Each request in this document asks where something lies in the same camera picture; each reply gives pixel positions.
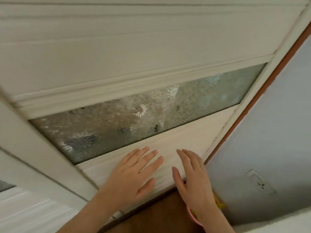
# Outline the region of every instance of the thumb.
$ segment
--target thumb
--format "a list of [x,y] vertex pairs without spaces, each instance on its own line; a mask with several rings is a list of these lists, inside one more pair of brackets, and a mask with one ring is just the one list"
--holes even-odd
[[136,194],[136,199],[137,200],[142,200],[145,198],[147,195],[149,195],[153,191],[153,187],[156,183],[155,178],[149,179],[146,184],[144,184],[137,192]]
[[172,171],[173,171],[173,179],[178,189],[178,192],[180,193],[181,198],[185,201],[187,194],[186,186],[183,180],[181,179],[178,169],[176,167],[172,167]]

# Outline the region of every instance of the person's left hand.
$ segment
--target person's left hand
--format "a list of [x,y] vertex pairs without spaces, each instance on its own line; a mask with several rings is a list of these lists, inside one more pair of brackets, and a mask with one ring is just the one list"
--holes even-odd
[[149,149],[149,147],[145,147],[141,150],[133,150],[114,168],[105,185],[96,194],[99,199],[104,201],[103,207],[108,207],[112,213],[115,213],[119,209],[124,209],[144,199],[152,192],[156,180],[149,178],[161,166],[164,157],[160,156],[143,170],[149,161],[158,154],[158,151],[154,150],[142,157]]

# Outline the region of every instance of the finger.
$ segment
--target finger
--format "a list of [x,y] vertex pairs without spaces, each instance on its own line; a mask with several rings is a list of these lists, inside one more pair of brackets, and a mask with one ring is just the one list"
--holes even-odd
[[144,170],[140,172],[140,176],[142,177],[142,181],[147,180],[149,177],[152,176],[152,174],[155,173],[155,171],[163,164],[164,157],[160,156],[156,161],[154,161],[152,164],[148,165]]
[[197,160],[194,153],[192,153],[186,149],[182,149],[182,152],[184,152],[188,156],[188,158],[190,159],[191,166],[192,166],[193,170],[197,170],[200,168],[199,161]]
[[151,178],[144,184],[137,192],[136,194],[136,200],[142,200],[144,199],[147,195],[149,195],[154,188],[154,185],[156,183],[155,178]]
[[180,149],[177,149],[176,151],[177,151],[177,154],[179,155],[179,157],[181,159],[181,162],[183,163],[183,167],[185,169],[185,173],[187,176],[193,171],[193,168],[191,166],[191,162],[188,159],[187,155],[185,155],[185,153],[182,152]]
[[154,150],[149,154],[146,154],[134,165],[134,167],[137,168],[138,172],[140,172],[157,154],[158,154],[157,150]]
[[126,156],[123,157],[123,159],[121,159],[120,164],[125,164],[133,156],[133,154],[135,154],[139,150],[140,149],[137,148],[137,149],[131,151],[130,153],[128,153]]
[[176,167],[172,167],[172,171],[173,171],[173,179],[178,189],[178,192],[180,193],[181,198],[185,201],[185,197],[187,193],[186,186],[183,180],[181,179],[178,169]]
[[199,165],[200,165],[200,168],[202,169],[202,171],[205,170],[205,165],[203,163],[203,160],[202,158],[197,154],[197,153],[194,153],[193,151],[189,150],[190,152],[192,152],[195,156],[196,156],[196,159],[198,160],[199,162]]
[[130,157],[130,159],[126,162],[127,167],[132,167],[137,163],[137,161],[146,153],[150,148],[148,146],[144,147],[140,151],[136,152],[135,154]]

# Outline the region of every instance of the hand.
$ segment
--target hand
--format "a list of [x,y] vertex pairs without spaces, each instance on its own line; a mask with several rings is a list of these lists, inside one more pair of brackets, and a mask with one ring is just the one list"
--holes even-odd
[[145,147],[128,153],[114,168],[105,185],[97,192],[96,196],[105,201],[105,207],[111,208],[112,214],[144,199],[152,192],[156,180],[149,178],[161,166],[164,157],[160,156],[143,170],[158,154],[158,151],[154,150],[142,157],[149,149]]
[[204,217],[208,208],[217,207],[210,180],[202,159],[194,152],[177,150],[177,154],[183,163],[187,184],[184,184],[176,167],[172,167],[173,179],[181,198],[199,218]]

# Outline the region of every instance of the light blue wall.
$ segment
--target light blue wall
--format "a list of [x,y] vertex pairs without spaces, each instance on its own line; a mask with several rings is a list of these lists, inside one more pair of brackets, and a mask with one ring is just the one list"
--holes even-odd
[[[207,165],[212,187],[235,224],[262,221],[311,205],[311,39]],[[245,175],[255,169],[276,194]]]

